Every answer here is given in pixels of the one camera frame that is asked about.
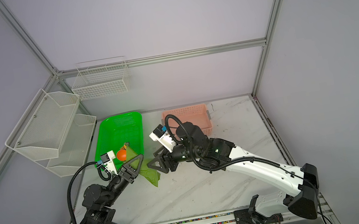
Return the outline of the orange plastic spoon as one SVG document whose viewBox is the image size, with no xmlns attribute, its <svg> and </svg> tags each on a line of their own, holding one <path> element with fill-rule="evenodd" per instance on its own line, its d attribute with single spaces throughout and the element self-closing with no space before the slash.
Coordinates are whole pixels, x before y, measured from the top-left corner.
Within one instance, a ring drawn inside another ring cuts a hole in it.
<svg viewBox="0 0 359 224">
<path fill-rule="evenodd" d="M 118 160 L 120 161 L 126 161 L 127 160 L 127 150 L 126 149 L 120 149 L 117 154 L 116 154 L 116 157 Z"/>
</svg>

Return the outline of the green paper napkin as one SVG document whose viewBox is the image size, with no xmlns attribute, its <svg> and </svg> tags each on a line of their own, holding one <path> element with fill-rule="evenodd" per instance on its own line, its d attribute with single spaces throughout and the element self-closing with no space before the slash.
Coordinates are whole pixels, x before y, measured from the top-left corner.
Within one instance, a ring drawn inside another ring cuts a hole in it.
<svg viewBox="0 0 359 224">
<path fill-rule="evenodd" d="M 126 161 L 129 162 L 133 158 L 137 157 L 139 154 L 136 153 L 130 146 L 126 147 Z M 142 164 L 139 170 L 139 174 L 143 176 L 146 180 L 148 180 L 152 185 L 158 187 L 158 183 L 160 180 L 160 174 L 158 171 L 154 169 L 150 169 L 148 167 L 148 163 L 151 159 L 143 157 Z"/>
</svg>

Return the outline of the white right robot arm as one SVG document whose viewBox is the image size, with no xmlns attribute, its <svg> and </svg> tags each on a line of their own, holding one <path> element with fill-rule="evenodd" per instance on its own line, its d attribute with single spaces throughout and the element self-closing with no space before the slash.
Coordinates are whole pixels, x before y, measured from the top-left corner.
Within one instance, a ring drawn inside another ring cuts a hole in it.
<svg viewBox="0 0 359 224">
<path fill-rule="evenodd" d="M 208 172 L 231 171 L 263 181 L 278 189 L 268 196 L 256 194 L 248 214 L 252 224 L 265 224 L 276 214 L 291 212 L 314 220 L 320 213 L 319 179 L 312 164 L 293 166 L 259 157 L 233 142 L 209 138 L 200 127 L 185 122 L 172 132 L 159 125 L 149 137 L 161 144 L 148 163 L 161 173 L 175 172 L 181 162 L 193 162 Z"/>
</svg>

